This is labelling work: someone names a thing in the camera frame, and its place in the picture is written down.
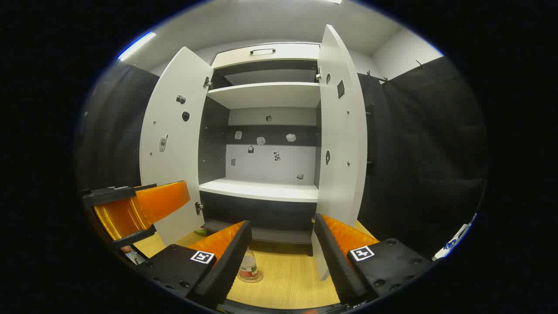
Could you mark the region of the white cabinet shelf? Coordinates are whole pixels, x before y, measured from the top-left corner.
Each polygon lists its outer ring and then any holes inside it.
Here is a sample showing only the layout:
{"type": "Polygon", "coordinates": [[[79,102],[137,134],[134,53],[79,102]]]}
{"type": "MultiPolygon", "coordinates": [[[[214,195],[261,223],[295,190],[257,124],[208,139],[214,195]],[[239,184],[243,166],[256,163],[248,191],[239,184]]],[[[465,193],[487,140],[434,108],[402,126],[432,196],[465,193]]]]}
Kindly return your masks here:
{"type": "Polygon", "coordinates": [[[316,203],[319,191],[314,185],[265,183],[221,178],[199,185],[199,191],[266,201],[316,203]]]}
{"type": "Polygon", "coordinates": [[[242,84],[211,90],[207,96],[227,109],[314,109],[320,100],[320,85],[300,82],[242,84]]]}

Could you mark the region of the clear red-label water bottle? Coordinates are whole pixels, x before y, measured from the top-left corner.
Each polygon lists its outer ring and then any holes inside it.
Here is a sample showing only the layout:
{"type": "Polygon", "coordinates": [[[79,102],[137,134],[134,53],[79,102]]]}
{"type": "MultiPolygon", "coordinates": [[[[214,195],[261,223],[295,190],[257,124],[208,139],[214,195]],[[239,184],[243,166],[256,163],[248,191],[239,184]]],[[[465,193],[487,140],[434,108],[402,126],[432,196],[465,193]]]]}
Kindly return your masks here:
{"type": "Polygon", "coordinates": [[[255,254],[253,254],[250,248],[246,249],[239,270],[248,272],[258,271],[255,254]]]}

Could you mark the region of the white cabinet flap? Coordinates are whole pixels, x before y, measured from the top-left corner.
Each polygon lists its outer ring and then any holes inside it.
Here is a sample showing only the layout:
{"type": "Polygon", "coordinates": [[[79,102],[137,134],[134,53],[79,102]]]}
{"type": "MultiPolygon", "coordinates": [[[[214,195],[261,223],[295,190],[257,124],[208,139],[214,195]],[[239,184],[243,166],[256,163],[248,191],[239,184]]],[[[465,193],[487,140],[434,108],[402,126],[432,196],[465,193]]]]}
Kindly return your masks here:
{"type": "Polygon", "coordinates": [[[274,42],[236,48],[218,53],[211,66],[221,69],[228,66],[243,65],[251,62],[277,60],[317,60],[320,53],[319,44],[303,42],[274,42]],[[276,52],[269,55],[250,55],[251,50],[258,48],[275,48],[276,52]]]}

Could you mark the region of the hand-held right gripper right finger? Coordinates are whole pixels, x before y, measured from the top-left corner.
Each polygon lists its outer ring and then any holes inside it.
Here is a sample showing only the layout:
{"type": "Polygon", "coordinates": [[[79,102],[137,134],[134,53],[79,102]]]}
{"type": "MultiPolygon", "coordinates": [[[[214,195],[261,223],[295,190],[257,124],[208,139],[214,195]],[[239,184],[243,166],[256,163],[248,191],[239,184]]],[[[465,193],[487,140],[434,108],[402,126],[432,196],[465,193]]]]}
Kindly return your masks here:
{"type": "Polygon", "coordinates": [[[322,213],[315,215],[313,232],[343,304],[355,306],[394,294],[433,266],[402,241],[379,241],[322,213]]]}

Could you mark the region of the black backdrop cloth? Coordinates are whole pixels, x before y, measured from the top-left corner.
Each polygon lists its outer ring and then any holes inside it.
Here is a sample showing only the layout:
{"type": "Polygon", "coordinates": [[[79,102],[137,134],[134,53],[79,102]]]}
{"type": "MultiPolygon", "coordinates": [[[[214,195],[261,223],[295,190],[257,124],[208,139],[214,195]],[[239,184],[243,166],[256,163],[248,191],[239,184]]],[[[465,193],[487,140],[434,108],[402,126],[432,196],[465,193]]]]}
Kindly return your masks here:
{"type": "MultiPolygon", "coordinates": [[[[486,177],[486,127],[449,58],[424,66],[388,84],[358,76],[377,134],[359,218],[381,240],[395,237],[434,256],[476,212],[486,177]]],[[[96,82],[77,135],[80,189],[140,183],[140,124],[158,80],[119,63],[96,82]]]]}

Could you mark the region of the dark cabinet bottom board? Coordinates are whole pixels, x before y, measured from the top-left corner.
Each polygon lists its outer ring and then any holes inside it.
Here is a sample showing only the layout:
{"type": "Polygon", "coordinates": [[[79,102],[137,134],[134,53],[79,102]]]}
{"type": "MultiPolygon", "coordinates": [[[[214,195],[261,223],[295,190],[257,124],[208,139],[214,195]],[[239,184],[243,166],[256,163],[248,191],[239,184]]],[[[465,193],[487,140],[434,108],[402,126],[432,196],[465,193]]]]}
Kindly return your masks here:
{"type": "MultiPolygon", "coordinates": [[[[205,230],[218,232],[233,225],[233,223],[221,221],[219,219],[206,219],[202,226],[205,230]]],[[[251,224],[252,238],[255,241],[277,243],[277,244],[311,244],[311,231],[304,230],[277,230],[268,227],[259,227],[251,224]]]]}

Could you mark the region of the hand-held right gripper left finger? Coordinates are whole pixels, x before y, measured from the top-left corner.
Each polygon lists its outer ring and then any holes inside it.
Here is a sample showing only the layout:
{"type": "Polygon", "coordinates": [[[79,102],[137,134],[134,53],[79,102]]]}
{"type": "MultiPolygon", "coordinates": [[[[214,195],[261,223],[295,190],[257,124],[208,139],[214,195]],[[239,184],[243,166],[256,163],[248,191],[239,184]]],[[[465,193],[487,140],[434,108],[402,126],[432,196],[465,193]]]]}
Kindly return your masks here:
{"type": "Polygon", "coordinates": [[[170,245],[134,268],[172,295],[215,309],[227,298],[251,240],[252,222],[244,220],[187,247],[170,245]]]}

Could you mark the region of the white cabinet door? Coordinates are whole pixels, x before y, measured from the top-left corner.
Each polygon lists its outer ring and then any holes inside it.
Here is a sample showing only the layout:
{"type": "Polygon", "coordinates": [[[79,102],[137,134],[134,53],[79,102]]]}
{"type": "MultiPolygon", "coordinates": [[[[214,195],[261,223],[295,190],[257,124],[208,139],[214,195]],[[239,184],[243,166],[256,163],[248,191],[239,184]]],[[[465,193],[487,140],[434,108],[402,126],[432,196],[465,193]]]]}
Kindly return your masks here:
{"type": "Polygon", "coordinates": [[[316,215],[355,226],[367,169],[367,121],[354,61],[330,24],[317,60],[320,71],[320,181],[316,215]]]}
{"type": "Polygon", "coordinates": [[[141,183],[184,181],[190,201],[155,223],[165,245],[175,244],[204,224],[198,147],[207,81],[213,68],[189,48],[181,48],[167,64],[148,101],[139,144],[141,183]]]}

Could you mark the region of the white and blue bundle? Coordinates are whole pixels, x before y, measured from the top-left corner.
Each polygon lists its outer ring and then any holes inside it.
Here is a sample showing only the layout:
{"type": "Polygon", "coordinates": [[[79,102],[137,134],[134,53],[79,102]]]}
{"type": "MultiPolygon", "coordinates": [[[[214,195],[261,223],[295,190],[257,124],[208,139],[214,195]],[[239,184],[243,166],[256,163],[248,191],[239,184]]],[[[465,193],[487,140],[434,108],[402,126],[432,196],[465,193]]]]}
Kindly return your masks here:
{"type": "Polygon", "coordinates": [[[467,232],[471,227],[472,222],[464,223],[462,227],[458,230],[458,232],[445,243],[445,245],[431,258],[434,262],[436,260],[446,258],[462,241],[462,238],[466,236],[467,232]]]}

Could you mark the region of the white and grey cabinet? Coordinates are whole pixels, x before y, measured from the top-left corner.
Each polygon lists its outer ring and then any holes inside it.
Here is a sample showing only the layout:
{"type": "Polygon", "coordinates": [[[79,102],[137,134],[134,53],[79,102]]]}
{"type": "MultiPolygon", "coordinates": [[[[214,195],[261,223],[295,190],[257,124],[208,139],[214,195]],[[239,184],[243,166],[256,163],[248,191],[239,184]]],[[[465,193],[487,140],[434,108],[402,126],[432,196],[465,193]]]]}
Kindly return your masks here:
{"type": "MultiPolygon", "coordinates": [[[[208,92],[242,84],[318,83],[317,60],[251,62],[213,69],[208,92]]],[[[321,102],[316,108],[227,109],[208,96],[198,147],[199,185],[221,178],[265,183],[314,185],[320,181],[321,102]]],[[[199,191],[196,204],[206,219],[259,227],[311,231],[317,277],[330,276],[314,233],[316,203],[266,201],[199,191]]]]}

